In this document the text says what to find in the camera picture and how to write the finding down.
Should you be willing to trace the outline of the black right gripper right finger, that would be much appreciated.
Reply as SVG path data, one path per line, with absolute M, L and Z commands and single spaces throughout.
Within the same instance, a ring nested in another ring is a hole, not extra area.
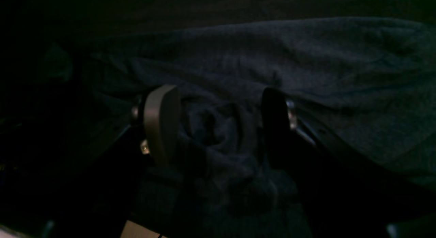
M 377 165 L 277 89 L 261 101 L 271 167 L 296 183 L 315 238 L 434 238 L 435 192 Z

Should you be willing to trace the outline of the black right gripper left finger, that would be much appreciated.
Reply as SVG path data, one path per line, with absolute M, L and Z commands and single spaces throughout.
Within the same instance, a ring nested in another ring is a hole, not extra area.
M 48 218 L 44 238 L 120 238 L 139 219 L 143 176 L 170 165 L 177 145 L 180 93 L 154 86 L 89 142 L 58 153 L 34 177 Z

